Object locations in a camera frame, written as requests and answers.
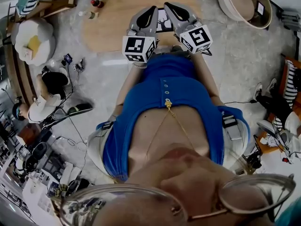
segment table top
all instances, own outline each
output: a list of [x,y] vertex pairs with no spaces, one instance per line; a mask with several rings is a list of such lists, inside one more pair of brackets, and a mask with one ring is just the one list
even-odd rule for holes
[[[165,2],[179,2],[189,6],[201,18],[198,0],[102,0],[104,7],[97,10],[98,18],[82,18],[81,37],[93,52],[122,50],[122,37],[126,35],[131,18],[145,7],[163,8]],[[174,32],[158,33],[160,46],[180,44]]]

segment eyeglasses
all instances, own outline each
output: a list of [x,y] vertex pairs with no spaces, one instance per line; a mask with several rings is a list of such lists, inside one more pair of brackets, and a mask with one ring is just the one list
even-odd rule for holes
[[[171,225],[182,225],[225,213],[261,216],[280,206],[279,212],[295,187],[293,174],[288,177],[277,174],[239,176],[218,190],[218,210],[192,216],[177,198],[160,189],[131,184],[103,185],[75,193],[62,201],[56,210],[61,222],[72,226],[92,225],[96,215],[105,209],[110,213],[104,212],[104,217],[109,214],[116,214],[116,217],[137,214],[139,218],[145,215],[145,220],[149,221],[152,215],[172,222]],[[268,203],[265,194],[271,196],[272,202]]]

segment glasses frame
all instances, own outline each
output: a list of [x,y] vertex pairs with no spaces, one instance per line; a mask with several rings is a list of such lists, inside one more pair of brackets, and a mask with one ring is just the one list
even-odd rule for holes
[[[283,197],[281,200],[278,200],[276,203],[269,205],[265,208],[258,209],[258,210],[240,210],[237,209],[230,204],[228,204],[222,197],[222,189],[224,187],[232,186],[232,185],[239,185],[239,184],[255,184],[255,183],[273,183],[276,185],[281,186],[282,188],[288,189],[289,193]],[[174,216],[178,215],[179,213],[183,213],[184,220],[186,222],[191,222],[195,221],[201,218],[209,218],[225,213],[233,213],[237,215],[256,215],[256,214],[264,214],[265,212],[276,208],[280,204],[282,205],[293,193],[294,189],[296,187],[296,183],[293,180],[293,174],[290,176],[283,176],[283,175],[278,175],[278,174],[255,174],[255,175],[243,175],[243,176],[238,176],[231,181],[225,183],[223,187],[219,189],[218,192],[218,197],[219,201],[222,203],[224,206],[224,209],[208,213],[208,214],[203,214],[203,215],[195,215],[195,216],[189,216],[185,208],[183,207],[182,203],[175,198],[173,195],[158,189],[154,187],[143,187],[140,185],[134,185],[134,184],[120,184],[120,185],[111,185],[111,184],[105,184],[101,186],[95,186],[93,188],[86,188],[83,190],[80,190],[78,193],[75,193],[74,195],[70,196],[67,198],[67,200],[62,200],[61,201],[61,206],[60,206],[60,220],[61,222],[70,225],[69,222],[66,220],[64,217],[65,211],[63,210],[63,206],[65,205],[66,202],[68,201],[77,201],[82,197],[83,194],[91,194],[93,192],[95,193],[130,193],[130,192],[143,192],[143,193],[148,193],[148,194],[153,194],[153,195],[160,195],[164,197],[168,197],[172,199],[175,203],[179,204],[181,207],[176,213],[173,213]]]

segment white chair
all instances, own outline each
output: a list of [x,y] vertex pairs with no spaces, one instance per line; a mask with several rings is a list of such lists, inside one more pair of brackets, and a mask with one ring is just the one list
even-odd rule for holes
[[[43,18],[33,18],[22,22],[16,36],[15,49],[21,60],[29,65],[40,66],[47,62],[55,50],[53,27]],[[24,48],[28,46],[30,39],[37,35],[40,41],[38,51],[33,58],[25,57]]]

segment necklace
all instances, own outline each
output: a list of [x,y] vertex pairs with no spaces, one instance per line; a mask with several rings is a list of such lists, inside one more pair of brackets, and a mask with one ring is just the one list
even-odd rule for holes
[[187,135],[187,132],[185,131],[185,129],[184,129],[184,127],[183,127],[183,125],[182,125],[182,124],[180,123],[180,121],[177,119],[175,113],[172,112],[172,110],[170,109],[172,104],[173,104],[173,103],[170,101],[170,99],[165,99],[165,105],[166,105],[168,111],[166,112],[166,114],[165,114],[163,120],[161,121],[161,123],[160,123],[159,126],[158,126],[158,129],[157,129],[156,132],[155,132],[155,135],[153,136],[152,140],[150,141],[150,144],[149,144],[149,146],[148,146],[148,148],[147,148],[147,151],[146,151],[146,154],[145,154],[145,158],[144,158],[143,164],[146,163],[147,155],[148,155],[148,152],[149,152],[149,150],[150,150],[151,144],[152,144],[153,140],[155,139],[155,137],[156,137],[156,135],[157,135],[157,133],[158,133],[158,131],[159,131],[161,125],[163,124],[165,118],[166,118],[169,114],[171,114],[172,117],[174,117],[174,119],[176,120],[177,124],[181,127],[181,129],[182,129],[182,131],[184,132],[186,138],[188,139],[188,141],[189,141],[189,143],[190,143],[190,146],[192,147],[193,150],[195,150],[194,147],[193,147],[193,144],[192,144],[192,142],[191,142],[191,140],[190,140],[190,138],[189,138],[189,136]]

